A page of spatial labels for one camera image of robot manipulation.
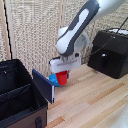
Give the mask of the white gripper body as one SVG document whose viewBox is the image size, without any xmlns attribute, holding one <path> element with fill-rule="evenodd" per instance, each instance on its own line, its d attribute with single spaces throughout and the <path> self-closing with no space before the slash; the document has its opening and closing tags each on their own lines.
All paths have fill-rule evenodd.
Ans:
<svg viewBox="0 0 128 128">
<path fill-rule="evenodd" d="M 51 59 L 50 62 L 50 71 L 52 73 L 59 73 L 62 71 L 71 70 L 81 66 L 81 54 L 73 53 L 71 56 Z"/>
</svg>

